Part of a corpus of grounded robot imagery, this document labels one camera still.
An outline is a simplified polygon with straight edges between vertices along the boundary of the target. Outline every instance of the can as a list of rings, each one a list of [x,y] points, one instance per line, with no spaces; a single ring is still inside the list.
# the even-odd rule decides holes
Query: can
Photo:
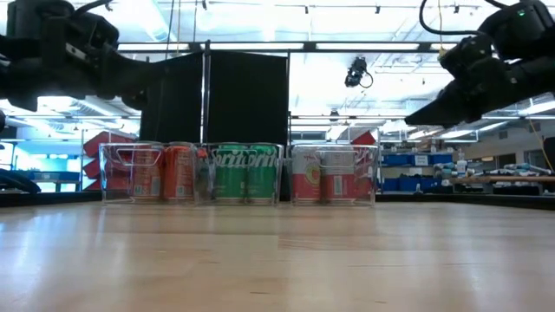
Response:
[[[197,150],[198,176],[195,182],[195,191],[199,194],[199,200],[212,199],[212,179],[210,178],[210,159],[205,147]]]
[[[164,152],[164,198],[194,199],[195,147],[186,142],[171,142]]]
[[[214,152],[215,197],[219,202],[244,203],[247,174],[247,147],[220,145]]]
[[[327,147],[322,157],[323,199],[330,202],[355,201],[355,158],[352,147]]]
[[[255,204],[274,204],[278,149],[272,145],[253,145],[248,153],[248,201]]]
[[[293,147],[291,174],[292,198],[299,203],[316,203],[321,199],[321,160],[315,147]]]
[[[159,142],[139,142],[132,151],[131,197],[158,199],[164,147]]]

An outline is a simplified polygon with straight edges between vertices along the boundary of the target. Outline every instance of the workbench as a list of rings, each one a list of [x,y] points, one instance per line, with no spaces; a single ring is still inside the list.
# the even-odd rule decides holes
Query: workbench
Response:
[[[497,182],[529,182],[534,183],[542,194],[543,187],[540,183],[555,183],[555,177],[520,177],[520,176],[477,176],[465,178],[451,178],[449,180],[452,185],[477,185],[481,184],[485,193],[493,193],[493,184]]]
[[[555,214],[100,203],[0,210],[2,311],[551,311]]]

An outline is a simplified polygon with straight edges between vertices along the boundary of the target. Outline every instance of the cable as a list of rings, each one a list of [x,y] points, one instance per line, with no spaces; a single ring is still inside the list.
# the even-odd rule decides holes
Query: cable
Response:
[[[85,5],[83,5],[82,7],[80,7],[79,9],[75,10],[75,12],[73,12],[73,14],[71,15],[72,17],[78,17],[80,15],[82,15],[85,12],[88,12],[96,7],[99,7],[101,5],[105,5],[106,9],[110,10],[109,8],[109,4],[114,1],[114,0],[96,0],[93,1],[92,3],[87,3]]]
[[[503,3],[499,3],[495,0],[484,0],[484,1],[486,1],[487,3],[490,3],[494,7],[500,8],[500,9],[508,7],[508,5],[503,4]]]
[[[172,8],[170,9],[170,23],[167,26],[166,55],[164,56],[165,60],[167,60],[167,55],[170,52],[170,40],[172,38],[172,23],[173,23],[174,9],[175,9],[175,0],[172,0]]]
[[[536,138],[538,138],[539,145],[541,147],[541,151],[544,153],[545,162],[547,162],[547,165],[549,166],[549,169],[551,169],[552,173],[554,173],[555,171],[553,171],[552,163],[551,163],[551,161],[549,161],[549,157],[547,157],[547,153],[545,152],[544,141],[539,137],[539,134],[536,131],[536,127],[534,126],[534,123],[532,122],[532,120],[529,120],[529,121],[530,121],[530,126],[532,126],[532,130],[534,131],[534,134],[536,134]]]
[[[441,14],[441,0],[437,0],[437,10],[440,13],[440,31],[443,31],[443,15]],[[443,53],[443,35],[440,34],[440,55]]]
[[[477,30],[437,30],[437,29],[430,28],[424,22],[424,9],[426,8],[426,2],[427,1],[428,0],[422,0],[422,4],[420,6],[420,12],[418,14],[418,20],[420,22],[420,25],[427,32],[432,33],[434,35],[444,35],[444,36],[465,36],[465,35],[479,36],[479,35],[485,35],[481,31],[477,31]]]
[[[368,71],[366,71],[366,75],[370,76],[370,79],[372,79],[372,82],[370,83],[370,85],[367,86],[367,87],[363,86],[361,83],[359,83],[358,85],[363,87],[363,88],[370,88],[374,85],[374,76],[371,73],[369,73]]]
[[[180,54],[180,37],[181,37],[181,0],[178,2],[177,8],[177,44],[175,45],[175,54]]]

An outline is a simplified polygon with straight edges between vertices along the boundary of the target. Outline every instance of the plastic container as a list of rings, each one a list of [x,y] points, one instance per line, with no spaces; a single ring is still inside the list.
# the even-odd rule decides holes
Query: plastic container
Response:
[[[399,191],[416,192],[416,186],[420,183],[420,178],[399,178]]]
[[[453,155],[452,154],[432,154],[430,155],[430,161],[433,165],[452,163]]]
[[[202,205],[276,205],[284,147],[270,143],[199,145]]]
[[[397,192],[399,191],[399,179],[398,178],[385,178],[383,181],[383,191],[384,192]]]
[[[405,166],[410,164],[408,155],[391,154],[383,156],[383,164],[385,166]]]
[[[176,146],[179,153],[171,153]],[[101,144],[99,150],[105,203],[194,205],[198,202],[195,145],[110,143]]]
[[[295,145],[287,155],[292,204],[374,205],[377,146]]]

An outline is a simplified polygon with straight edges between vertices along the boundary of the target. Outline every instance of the fluorescent light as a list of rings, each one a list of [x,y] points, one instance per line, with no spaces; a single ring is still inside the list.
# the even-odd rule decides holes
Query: fluorescent light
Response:
[[[348,126],[332,126],[331,129],[326,133],[326,139],[337,140],[341,133],[347,130]]]
[[[317,43],[316,49],[338,50],[417,50],[418,43]]]
[[[445,143],[478,143],[478,140],[445,140]]]
[[[90,103],[88,101],[79,101],[82,105],[95,110],[96,112],[106,115],[106,116],[113,116],[114,114],[112,114],[112,112],[107,111],[106,109],[99,107],[98,105],[95,105],[93,103]]]
[[[483,120],[517,120],[519,116],[482,116]]]
[[[179,50],[189,50],[188,43],[120,43],[118,46],[118,51],[176,51]]]
[[[457,43],[443,43],[443,48],[444,49],[452,49],[456,46],[457,46]],[[439,43],[432,43],[431,48],[432,48],[432,50],[438,50],[439,51],[440,48],[441,48],[441,45]]]
[[[451,131],[451,132],[443,134],[440,138],[442,138],[442,139],[458,138],[460,136],[467,135],[467,134],[470,134],[472,132],[473,132],[473,130],[455,130],[455,131]]]
[[[422,130],[416,133],[412,133],[408,136],[409,139],[414,140],[414,139],[419,139],[421,137],[425,137],[425,136],[429,136],[429,135],[433,135],[438,133],[439,131],[441,131],[440,129],[437,130],[430,130],[430,131],[426,131],[426,130]]]
[[[555,108],[555,101],[532,105],[527,109],[519,111],[519,115],[526,116],[529,114],[537,114]]]
[[[506,121],[494,123],[494,124],[492,124],[492,125],[485,126],[485,127],[481,128],[481,129],[478,130],[478,131],[480,131],[480,132],[482,132],[482,131],[490,131],[490,130],[492,130],[492,129],[495,129],[496,127],[501,127],[501,126],[503,126],[503,125],[505,125],[505,124],[506,124]]]
[[[527,116],[526,119],[528,120],[555,120],[555,115],[553,116]]]
[[[201,43],[200,48],[205,49],[205,44]],[[211,43],[210,49],[229,49],[229,50],[284,50],[284,49],[303,49],[303,43],[294,42],[260,42],[260,43]]]

